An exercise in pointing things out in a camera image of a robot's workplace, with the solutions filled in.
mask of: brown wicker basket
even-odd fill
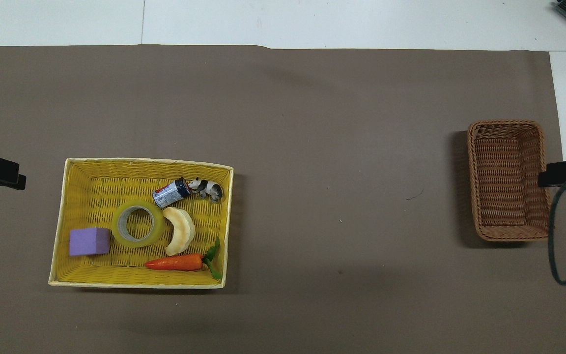
[[[491,241],[545,240],[550,196],[541,126],[528,120],[476,121],[469,127],[471,206],[476,230]]]

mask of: brown mat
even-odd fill
[[[472,224],[465,130],[506,118],[562,158],[547,53],[0,47],[0,352],[566,353],[546,244]],[[66,157],[235,167],[226,289],[49,287]]]

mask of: black and white figurine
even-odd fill
[[[206,198],[206,195],[211,196],[212,202],[219,202],[222,198],[222,187],[219,184],[206,179],[199,179],[196,177],[193,181],[189,182],[189,189],[191,193],[200,193],[200,198]]]

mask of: tape roll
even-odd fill
[[[152,226],[147,235],[137,239],[128,233],[126,222],[128,217],[136,210],[145,210],[150,214]],[[159,207],[144,200],[131,200],[119,206],[113,213],[111,230],[117,242],[126,247],[145,247],[156,242],[165,230],[165,220]]]

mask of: banana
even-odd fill
[[[166,253],[168,256],[178,255],[194,239],[196,227],[189,214],[182,209],[172,206],[165,208],[163,216],[173,224],[173,236],[166,247]]]

